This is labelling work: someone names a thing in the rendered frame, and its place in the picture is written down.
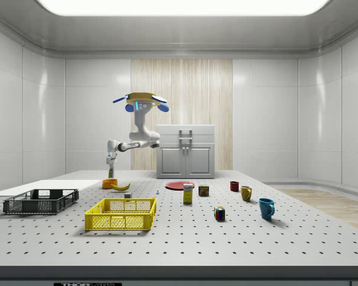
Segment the drone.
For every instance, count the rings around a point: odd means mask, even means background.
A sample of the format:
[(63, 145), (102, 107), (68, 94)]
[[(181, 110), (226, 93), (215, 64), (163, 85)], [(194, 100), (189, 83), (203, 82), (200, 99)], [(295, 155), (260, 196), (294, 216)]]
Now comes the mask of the drone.
[(113, 101), (113, 103), (126, 100), (127, 104), (125, 109), (127, 112), (134, 112), (147, 107), (145, 102), (151, 102), (152, 106), (157, 106), (160, 111), (168, 112), (169, 107), (167, 106), (167, 100), (161, 98), (155, 94), (148, 93), (148, 92), (133, 92), (127, 94), (121, 98), (118, 98)]

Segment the white cabinet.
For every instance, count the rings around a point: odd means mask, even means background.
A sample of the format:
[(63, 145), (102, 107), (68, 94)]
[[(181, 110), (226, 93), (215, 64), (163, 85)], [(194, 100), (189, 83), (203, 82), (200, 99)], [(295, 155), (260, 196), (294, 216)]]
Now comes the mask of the white cabinet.
[(213, 178), (214, 125), (157, 125), (158, 178)]

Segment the yellow white box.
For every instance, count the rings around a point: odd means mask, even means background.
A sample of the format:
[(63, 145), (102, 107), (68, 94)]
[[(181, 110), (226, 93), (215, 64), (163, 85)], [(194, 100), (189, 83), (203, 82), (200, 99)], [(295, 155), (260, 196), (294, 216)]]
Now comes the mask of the yellow white box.
[(191, 204), (193, 198), (193, 184), (183, 184), (183, 203)]

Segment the white board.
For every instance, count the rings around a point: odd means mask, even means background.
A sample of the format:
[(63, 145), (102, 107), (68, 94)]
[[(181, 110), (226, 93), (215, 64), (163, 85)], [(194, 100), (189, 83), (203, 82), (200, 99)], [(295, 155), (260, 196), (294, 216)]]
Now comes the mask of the white board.
[(99, 180), (41, 180), (0, 191), (0, 197), (12, 197), (33, 189), (84, 189)]

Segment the red plate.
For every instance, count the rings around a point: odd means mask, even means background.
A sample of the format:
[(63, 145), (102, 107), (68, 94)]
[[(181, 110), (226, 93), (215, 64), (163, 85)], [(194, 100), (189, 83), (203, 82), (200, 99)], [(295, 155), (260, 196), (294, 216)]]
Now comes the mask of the red plate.
[(193, 182), (189, 181), (174, 181), (174, 182), (168, 182), (165, 185), (166, 189), (174, 190), (174, 191), (183, 191), (185, 185), (190, 185), (192, 188), (195, 187), (195, 184)]

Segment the yellow basket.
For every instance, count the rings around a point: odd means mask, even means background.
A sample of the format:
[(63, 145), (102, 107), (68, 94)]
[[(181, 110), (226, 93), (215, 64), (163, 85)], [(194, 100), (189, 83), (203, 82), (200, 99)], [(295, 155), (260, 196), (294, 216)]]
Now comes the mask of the yellow basket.
[(86, 230), (150, 230), (156, 215), (153, 198), (105, 198), (85, 213)]

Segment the blue mug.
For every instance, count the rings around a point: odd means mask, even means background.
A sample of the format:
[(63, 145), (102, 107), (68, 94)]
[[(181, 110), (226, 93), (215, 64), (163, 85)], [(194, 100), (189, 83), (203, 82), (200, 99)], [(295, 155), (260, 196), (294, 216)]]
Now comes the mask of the blue mug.
[(269, 198), (260, 198), (259, 206), (261, 210), (261, 217), (265, 220), (271, 220), (275, 213), (274, 201)]

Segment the dark grey basket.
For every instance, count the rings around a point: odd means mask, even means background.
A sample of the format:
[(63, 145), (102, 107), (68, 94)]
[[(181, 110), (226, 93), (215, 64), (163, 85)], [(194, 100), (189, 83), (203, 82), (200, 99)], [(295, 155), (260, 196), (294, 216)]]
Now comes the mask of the dark grey basket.
[(78, 189), (32, 189), (5, 199), (3, 202), (3, 212), (8, 215), (54, 215), (78, 199)]

